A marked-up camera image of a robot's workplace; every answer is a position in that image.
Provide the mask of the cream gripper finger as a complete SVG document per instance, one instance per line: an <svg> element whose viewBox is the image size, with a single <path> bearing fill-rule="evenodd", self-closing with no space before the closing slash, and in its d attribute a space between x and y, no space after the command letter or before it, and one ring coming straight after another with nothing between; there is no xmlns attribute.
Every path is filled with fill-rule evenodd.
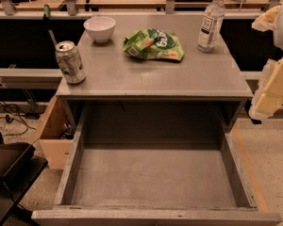
<svg viewBox="0 0 283 226"><path fill-rule="evenodd" d="M283 105L283 57L278 61L269 59L263 67L248 111L254 120L272 117Z"/></svg>
<svg viewBox="0 0 283 226"><path fill-rule="evenodd" d="M280 10L280 5L268 9L266 12L258 16L252 22L252 28L257 31L265 32L267 30L275 29L275 19L277 12Z"/></svg>

